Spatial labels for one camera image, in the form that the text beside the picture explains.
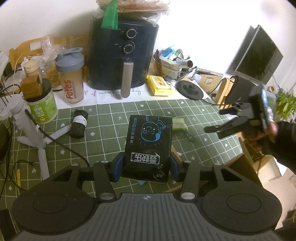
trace person's arm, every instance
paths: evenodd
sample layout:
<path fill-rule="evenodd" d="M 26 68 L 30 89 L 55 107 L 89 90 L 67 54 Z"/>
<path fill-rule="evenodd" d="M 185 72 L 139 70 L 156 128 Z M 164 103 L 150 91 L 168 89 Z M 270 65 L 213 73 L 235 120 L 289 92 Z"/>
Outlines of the person's arm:
<path fill-rule="evenodd" d="M 275 142 L 271 143 L 272 154 L 296 174 L 296 124 L 280 121 L 277 127 Z"/>

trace human hand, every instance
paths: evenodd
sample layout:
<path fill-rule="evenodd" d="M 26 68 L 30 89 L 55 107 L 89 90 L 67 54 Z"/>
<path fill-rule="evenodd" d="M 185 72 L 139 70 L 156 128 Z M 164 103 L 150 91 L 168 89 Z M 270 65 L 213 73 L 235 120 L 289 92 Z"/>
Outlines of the human hand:
<path fill-rule="evenodd" d="M 265 132 L 257 132 L 254 135 L 244 135 L 244 138 L 248 140 L 248 143 L 252 146 L 254 150 L 261 150 L 262 145 L 258 142 L 260 139 L 262 139 L 265 136 L 268 136 L 269 139 L 275 143 L 276 142 L 276 137 L 278 134 L 278 125 L 275 124 L 274 122 L 269 122 L 268 123 L 268 129 Z"/>

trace white band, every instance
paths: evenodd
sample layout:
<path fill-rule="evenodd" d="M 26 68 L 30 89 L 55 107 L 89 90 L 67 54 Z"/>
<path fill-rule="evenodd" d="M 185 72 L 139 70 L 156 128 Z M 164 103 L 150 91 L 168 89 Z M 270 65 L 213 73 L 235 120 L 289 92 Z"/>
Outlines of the white band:
<path fill-rule="evenodd" d="M 86 121 L 86 119 L 82 115 L 75 116 L 73 122 L 81 123 L 84 126 L 87 125 L 87 121 Z"/>

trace green container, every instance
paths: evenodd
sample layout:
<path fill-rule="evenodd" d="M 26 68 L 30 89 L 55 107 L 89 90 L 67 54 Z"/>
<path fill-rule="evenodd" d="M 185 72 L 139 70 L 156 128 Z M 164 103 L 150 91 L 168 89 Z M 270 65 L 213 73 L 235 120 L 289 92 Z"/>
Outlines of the green container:
<path fill-rule="evenodd" d="M 42 79 L 42 94 L 26 99 L 38 124 L 47 124 L 57 116 L 57 105 L 48 79 Z"/>

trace blue-gray lid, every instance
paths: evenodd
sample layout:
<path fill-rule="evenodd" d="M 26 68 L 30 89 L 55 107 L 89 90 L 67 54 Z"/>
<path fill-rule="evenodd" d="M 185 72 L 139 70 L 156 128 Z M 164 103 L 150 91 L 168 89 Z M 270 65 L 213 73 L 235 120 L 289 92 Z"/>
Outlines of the blue-gray lid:
<path fill-rule="evenodd" d="M 80 69 L 84 65 L 84 56 L 81 51 L 82 48 L 62 49 L 55 58 L 57 71 L 70 73 Z"/>

